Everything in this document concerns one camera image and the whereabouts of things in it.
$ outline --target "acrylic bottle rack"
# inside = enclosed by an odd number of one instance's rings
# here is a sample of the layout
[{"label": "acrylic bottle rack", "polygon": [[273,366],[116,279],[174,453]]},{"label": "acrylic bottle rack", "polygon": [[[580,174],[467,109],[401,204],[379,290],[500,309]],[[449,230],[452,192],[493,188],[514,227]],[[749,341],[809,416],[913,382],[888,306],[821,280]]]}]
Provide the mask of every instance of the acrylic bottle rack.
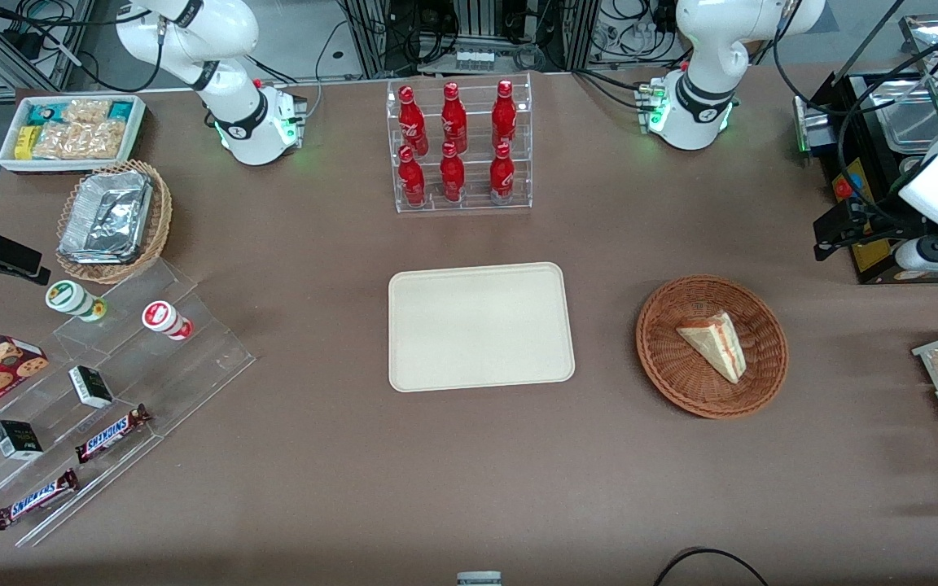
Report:
[{"label": "acrylic bottle rack", "polygon": [[[498,82],[513,82],[513,101],[516,103],[516,138],[511,144],[510,159],[516,166],[513,175],[513,196],[505,205],[491,201],[491,162],[494,146],[491,142],[491,110],[497,98]],[[440,112],[444,107],[444,79],[417,78],[390,81],[387,86],[386,122],[390,138],[390,166],[393,168],[393,194],[398,212],[472,212],[530,208],[533,202],[533,97],[531,77],[526,74],[505,77],[458,77],[459,97],[466,108],[469,126],[469,148],[461,154],[465,164],[465,197],[461,203],[450,203],[444,198],[440,178],[441,147],[444,130]],[[418,157],[425,173],[425,205],[412,208],[401,189],[397,168],[401,163],[397,149],[403,144],[401,134],[401,101],[397,90],[409,85],[414,90],[414,101],[425,115],[425,136],[429,152]]]}]

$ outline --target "yellow snack box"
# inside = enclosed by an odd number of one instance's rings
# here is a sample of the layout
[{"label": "yellow snack box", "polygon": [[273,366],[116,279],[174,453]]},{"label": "yellow snack box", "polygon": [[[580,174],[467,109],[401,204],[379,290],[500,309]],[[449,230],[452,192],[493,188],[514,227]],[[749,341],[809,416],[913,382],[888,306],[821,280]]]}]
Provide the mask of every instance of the yellow snack box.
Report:
[{"label": "yellow snack box", "polygon": [[14,159],[31,160],[31,149],[38,142],[38,134],[41,132],[41,126],[21,126],[20,132],[16,134]]}]

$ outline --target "round wicker basket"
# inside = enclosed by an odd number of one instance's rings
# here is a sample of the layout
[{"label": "round wicker basket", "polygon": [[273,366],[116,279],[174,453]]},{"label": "round wicker basket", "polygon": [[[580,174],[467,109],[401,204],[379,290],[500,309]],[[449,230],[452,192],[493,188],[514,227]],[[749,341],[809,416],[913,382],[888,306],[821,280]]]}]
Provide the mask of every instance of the round wicker basket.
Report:
[{"label": "round wicker basket", "polygon": [[[152,166],[141,160],[126,160],[122,164],[112,164],[112,166],[97,169],[94,173],[107,175],[125,171],[140,171],[154,182],[154,192],[151,194],[150,211],[147,212],[147,226],[142,237],[140,256],[127,265],[79,265],[64,259],[57,252],[56,260],[59,261],[60,266],[64,267],[64,272],[71,277],[99,282],[101,285],[114,285],[161,255],[164,241],[169,236],[169,222],[172,220],[172,195],[169,193],[169,186],[164,184],[161,175]],[[56,223],[57,238],[64,236],[64,227],[68,225],[68,219],[71,218],[71,207],[75,203],[78,185],[71,190],[71,197],[68,197],[68,202],[64,204],[64,212],[60,214],[59,222]]]},{"label": "round wicker basket", "polygon": [[[725,310],[733,319],[747,365],[734,385],[675,331],[686,319]],[[701,417],[751,415],[781,390],[788,371],[784,330],[768,305],[748,289],[714,275],[666,282],[643,305],[636,324],[643,369],[668,400]]]}]

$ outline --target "coca-cola bottle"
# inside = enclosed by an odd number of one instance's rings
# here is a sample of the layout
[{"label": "coca-cola bottle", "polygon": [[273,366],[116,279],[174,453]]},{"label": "coca-cola bottle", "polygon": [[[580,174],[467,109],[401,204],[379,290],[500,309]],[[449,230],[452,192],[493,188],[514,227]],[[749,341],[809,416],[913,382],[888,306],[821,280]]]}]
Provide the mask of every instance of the coca-cola bottle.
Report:
[{"label": "coca-cola bottle", "polygon": [[422,167],[414,160],[414,152],[409,145],[401,145],[398,155],[401,156],[401,166],[397,167],[397,174],[401,175],[401,188],[405,192],[407,205],[421,208],[425,205],[425,175],[422,174]]},{"label": "coca-cola bottle", "polygon": [[444,140],[454,143],[458,152],[469,148],[469,128],[466,122],[466,107],[458,97],[458,83],[453,81],[444,85],[444,110],[440,112],[444,124]]},{"label": "coca-cola bottle", "polygon": [[513,173],[516,166],[509,159],[509,143],[500,143],[494,147],[494,160],[491,162],[491,201],[495,205],[505,205],[513,199]]},{"label": "coca-cola bottle", "polygon": [[401,134],[405,144],[414,149],[417,156],[425,156],[429,152],[429,141],[425,138],[425,116],[418,104],[414,103],[414,91],[408,85],[403,85],[397,91],[401,98]]},{"label": "coca-cola bottle", "polygon": [[491,142],[495,148],[502,143],[511,143],[516,138],[516,104],[513,103],[513,82],[502,79],[498,82],[498,100],[491,111]]},{"label": "coca-cola bottle", "polygon": [[454,142],[444,143],[444,159],[440,161],[440,177],[444,181],[444,197],[451,203],[459,203],[466,193],[466,168],[458,157]]}]

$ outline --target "brown tablecloth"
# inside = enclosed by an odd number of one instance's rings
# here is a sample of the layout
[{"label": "brown tablecloth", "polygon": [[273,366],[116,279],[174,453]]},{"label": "brown tablecloth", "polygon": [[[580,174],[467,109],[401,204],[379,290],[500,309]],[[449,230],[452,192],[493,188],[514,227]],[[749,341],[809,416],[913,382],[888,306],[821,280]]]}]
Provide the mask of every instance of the brown tablecloth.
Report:
[{"label": "brown tablecloth", "polygon": [[[811,90],[826,70],[796,75]],[[535,208],[472,218],[394,212],[383,83],[328,86],[306,148],[263,168],[220,148],[195,94],[145,95],[165,256],[261,359],[37,548],[0,534],[0,584],[637,585],[692,545],[771,584],[937,584],[938,405],[910,348],[938,338],[938,286],[814,262],[830,194],[775,71],[748,73],[701,152],[569,75],[533,84]],[[0,233],[52,252],[74,181],[4,173]],[[569,382],[390,388],[393,274],[535,260],[566,275]],[[696,418],[641,370],[644,299],[697,272],[749,286],[787,333],[784,389],[755,416]],[[0,277],[0,333],[51,333],[42,294]],[[703,579],[751,583],[693,558],[666,584]]]}]

